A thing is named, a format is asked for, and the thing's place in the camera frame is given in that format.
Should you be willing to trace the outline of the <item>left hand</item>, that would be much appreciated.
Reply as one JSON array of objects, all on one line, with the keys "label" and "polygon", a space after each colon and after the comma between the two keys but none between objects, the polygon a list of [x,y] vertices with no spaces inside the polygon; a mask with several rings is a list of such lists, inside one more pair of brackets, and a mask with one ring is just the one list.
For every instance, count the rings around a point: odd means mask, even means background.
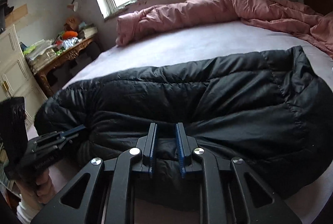
[{"label": "left hand", "polygon": [[22,180],[15,180],[15,183],[22,199],[34,209],[40,209],[42,204],[47,204],[56,194],[49,169],[36,179],[37,188],[29,186]]}]

